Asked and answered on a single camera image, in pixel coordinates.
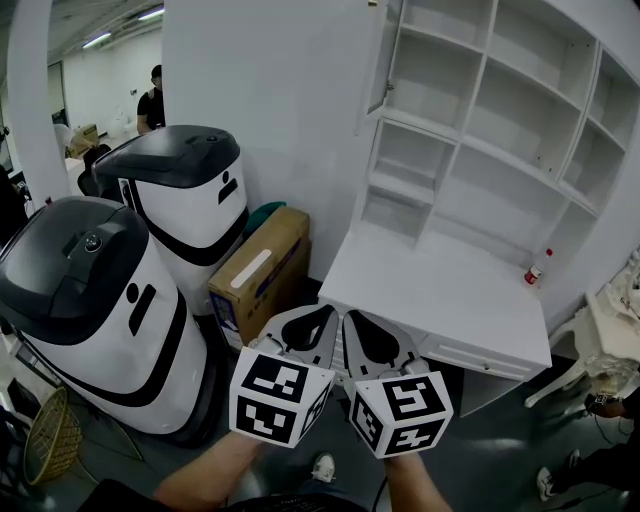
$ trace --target white cabinet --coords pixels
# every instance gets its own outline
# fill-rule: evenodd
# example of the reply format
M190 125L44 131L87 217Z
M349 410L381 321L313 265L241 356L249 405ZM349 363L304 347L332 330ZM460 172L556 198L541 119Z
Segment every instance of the white cabinet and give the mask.
M504 380L551 365L525 269L553 249L544 286L584 244L616 185L640 87L544 0L378 9L356 126L375 122L376 136L320 296L484 374L493 390L469 393L471 411L513 389Z
M378 8L358 122L379 124L354 228L416 250L439 232L523 268L551 248L559 272L615 185L638 84L544 0Z

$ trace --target white wall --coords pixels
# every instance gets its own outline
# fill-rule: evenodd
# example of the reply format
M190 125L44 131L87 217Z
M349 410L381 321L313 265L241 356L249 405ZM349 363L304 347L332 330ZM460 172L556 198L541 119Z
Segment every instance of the white wall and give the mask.
M71 193L49 113L50 12L51 0L20 0L11 22L7 51L11 128L36 208L48 197L55 201Z
M11 129L11 118L9 117L9 90L6 82L0 91L0 105L2 106L2 125L8 126ZM18 158L18 149L16 148L13 131L7 135L5 142L2 144L2 156L0 158L0 163L2 163L2 165L5 165L7 157L11 158L13 170L16 173L22 172L22 164L20 163L20 158Z
M373 126L354 137L375 9L363 0L165 1L168 124L231 132L250 207L311 214L311 275L323 278L347 231Z
M79 51L63 61L64 88L69 124L73 128L96 123L107 131L117 108L134 120L138 99L151 89L151 69L160 64L160 30L109 49ZM137 89L132 97L130 90Z
M640 11L631 0L549 0L640 77ZM354 137L375 9L362 0L167 0L170 124L225 128L245 157L251 206L282 199L311 214L311 275L322 279L346 232L372 139ZM542 292L548 327L600 288L640 242L640 131L619 186L583 250Z

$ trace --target sneaker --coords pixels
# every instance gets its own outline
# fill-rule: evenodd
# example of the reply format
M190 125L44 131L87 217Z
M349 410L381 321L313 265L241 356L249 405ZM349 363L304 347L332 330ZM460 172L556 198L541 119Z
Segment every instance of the sneaker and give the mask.
M573 450L567 458L567 465L569 466L569 469L575 468L581 460L582 457L580 456L580 450Z
M328 453L320 455L313 464L313 471L311 476L314 480L320 482L331 483L333 480L333 474L336 472L336 464L333 461L333 457Z
M553 476L548 468L541 468L540 471L538 471L536 485L538 486L538 491L540 491L540 501L547 501L549 498L556 495L556 493L551 492L551 487L553 487Z

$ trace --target drawer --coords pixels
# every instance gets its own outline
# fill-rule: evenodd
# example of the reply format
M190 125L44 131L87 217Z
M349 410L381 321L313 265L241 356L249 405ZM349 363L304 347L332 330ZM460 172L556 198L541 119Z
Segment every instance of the drawer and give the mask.
M511 380L527 380L532 371L532 368L524 365L501 361L438 341L426 343L420 354L436 361Z

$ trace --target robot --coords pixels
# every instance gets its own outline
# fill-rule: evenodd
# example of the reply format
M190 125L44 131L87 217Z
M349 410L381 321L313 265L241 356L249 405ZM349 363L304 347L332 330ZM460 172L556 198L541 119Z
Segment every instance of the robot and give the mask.
M276 315L242 349L230 389L231 430L295 447L324 409L340 315L329 305ZM440 372L410 336L374 315L342 318L349 420L376 458L433 448L453 407Z

